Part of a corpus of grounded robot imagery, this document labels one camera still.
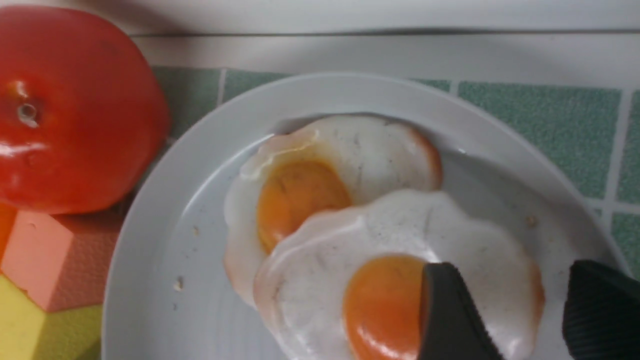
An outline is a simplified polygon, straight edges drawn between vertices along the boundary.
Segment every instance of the orange yolk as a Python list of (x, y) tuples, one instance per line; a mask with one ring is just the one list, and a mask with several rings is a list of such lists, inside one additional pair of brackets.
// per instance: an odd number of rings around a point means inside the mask
[(319, 161), (299, 161), (276, 168), (258, 199), (258, 237), (267, 253), (311, 215), (351, 205), (338, 175)]
[(351, 278), (342, 319), (358, 360), (417, 358), (423, 266), (413, 256), (386, 256), (366, 263)]

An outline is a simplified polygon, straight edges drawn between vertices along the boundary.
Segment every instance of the white plate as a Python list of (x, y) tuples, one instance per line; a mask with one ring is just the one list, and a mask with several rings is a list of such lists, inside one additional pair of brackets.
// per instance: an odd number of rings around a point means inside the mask
[[(626, 271), (569, 180), (504, 124), (439, 90), (359, 74), (314, 74), (224, 104), (160, 161), (131, 208), (104, 306), (104, 360), (283, 359), (222, 265), (223, 199), (273, 133), (324, 113), (376, 113), (421, 128), (441, 150), (444, 188), (515, 234), (540, 264), (547, 305), (534, 359), (571, 359), (561, 336), (568, 268), (593, 258)], [(535, 217), (537, 225), (527, 225)], [(176, 291), (180, 279), (182, 291)]]

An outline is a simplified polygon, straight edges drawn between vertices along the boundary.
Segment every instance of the fried egg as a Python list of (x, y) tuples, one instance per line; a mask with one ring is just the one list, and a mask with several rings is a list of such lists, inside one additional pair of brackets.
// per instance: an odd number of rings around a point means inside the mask
[(308, 217), (367, 204), (394, 190), (436, 190), (438, 151), (413, 128), (343, 115), (274, 136), (240, 169), (225, 198), (225, 269), (249, 305), (260, 264)]
[(296, 360), (415, 360), (422, 267), (450, 262), (507, 360), (528, 358), (544, 306), (537, 264), (444, 192), (399, 190), (308, 219), (254, 283), (257, 309)]

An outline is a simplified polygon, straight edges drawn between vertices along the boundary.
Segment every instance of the tomato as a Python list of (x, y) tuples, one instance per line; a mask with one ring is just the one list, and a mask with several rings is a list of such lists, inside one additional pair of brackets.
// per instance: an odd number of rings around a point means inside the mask
[(169, 126), (151, 68), (114, 25), (76, 10), (0, 8), (0, 202), (50, 214), (107, 208)]

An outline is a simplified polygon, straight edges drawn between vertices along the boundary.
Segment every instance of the green tile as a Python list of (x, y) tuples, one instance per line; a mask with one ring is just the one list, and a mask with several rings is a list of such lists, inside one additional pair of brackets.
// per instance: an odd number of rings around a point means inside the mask
[(288, 76), (290, 75), (275, 72), (227, 70), (224, 101), (229, 101), (252, 88), (257, 88), (260, 85), (280, 80)]
[(640, 279), (640, 216), (614, 214), (613, 237), (629, 262), (636, 279)]
[(640, 204), (640, 91), (634, 93), (632, 100), (618, 199)]
[(171, 136), (179, 138), (216, 107), (218, 70), (154, 67), (169, 103), (173, 120)]
[(604, 197), (620, 91), (461, 83), (458, 94), (537, 146), (585, 196)]
[(442, 91), (448, 92), (451, 89), (451, 81), (447, 80), (414, 80), (420, 84), (425, 84), (427, 86), (432, 86), (434, 88), (440, 89)]

